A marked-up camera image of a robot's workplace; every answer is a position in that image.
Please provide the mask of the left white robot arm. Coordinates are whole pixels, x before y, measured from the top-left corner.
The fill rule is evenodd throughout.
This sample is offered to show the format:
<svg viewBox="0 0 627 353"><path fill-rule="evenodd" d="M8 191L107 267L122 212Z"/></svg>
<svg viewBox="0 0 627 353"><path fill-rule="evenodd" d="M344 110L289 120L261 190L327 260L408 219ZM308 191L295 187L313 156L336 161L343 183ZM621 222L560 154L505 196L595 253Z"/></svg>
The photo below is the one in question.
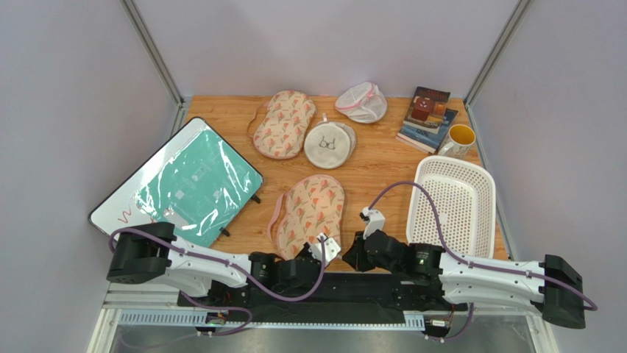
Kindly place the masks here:
<svg viewBox="0 0 627 353"><path fill-rule="evenodd" d="M284 302L311 296L340 251L333 238L321 233L293 260L265 253L231 254L176 236L168 222L117 229L109 238L109 248L113 258L107 280L112 283L164 284L194 298L207 296L214 282L229 288L255 285Z"/></svg>

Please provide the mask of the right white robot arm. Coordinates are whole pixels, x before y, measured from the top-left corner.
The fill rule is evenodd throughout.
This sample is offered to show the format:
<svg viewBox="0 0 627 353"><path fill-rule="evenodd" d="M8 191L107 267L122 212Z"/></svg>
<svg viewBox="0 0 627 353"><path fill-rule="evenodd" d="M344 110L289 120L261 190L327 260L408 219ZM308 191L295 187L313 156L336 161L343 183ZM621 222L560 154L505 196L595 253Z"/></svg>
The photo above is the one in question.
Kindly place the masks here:
<svg viewBox="0 0 627 353"><path fill-rule="evenodd" d="M380 230L357 232L342 260L360 272L382 268L392 274L399 307L451 311L493 304L540 312L559 327L586 326L581 275L562 257L510 262L451 254L442 246L405 244Z"/></svg>

